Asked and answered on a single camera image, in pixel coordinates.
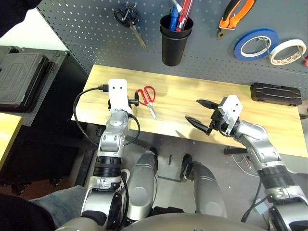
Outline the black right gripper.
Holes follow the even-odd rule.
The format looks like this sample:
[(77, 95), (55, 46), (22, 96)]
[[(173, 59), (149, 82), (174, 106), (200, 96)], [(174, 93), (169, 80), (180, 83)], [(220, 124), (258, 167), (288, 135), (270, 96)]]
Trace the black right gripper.
[(211, 116), (211, 122), (209, 127), (202, 124), (199, 120), (186, 116), (185, 119), (195, 128), (198, 130), (204, 132), (206, 135), (209, 135), (212, 130), (219, 131), (220, 134), (225, 135), (226, 129), (228, 127), (228, 124), (223, 118), (223, 115), (220, 113), (220, 111), (217, 109), (218, 104), (214, 103), (212, 101), (208, 100), (196, 100), (199, 104), (201, 104), (203, 107), (206, 107), (208, 109), (213, 109), (214, 112)]

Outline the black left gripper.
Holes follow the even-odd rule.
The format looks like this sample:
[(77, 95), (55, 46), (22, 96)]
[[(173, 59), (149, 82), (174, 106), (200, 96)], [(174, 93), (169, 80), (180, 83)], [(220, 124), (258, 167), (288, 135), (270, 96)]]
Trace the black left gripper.
[(132, 105), (135, 105), (136, 107), (138, 107), (139, 106), (139, 102), (140, 102), (140, 99), (139, 99), (138, 92), (134, 93), (134, 99), (128, 99), (129, 107), (132, 107)]

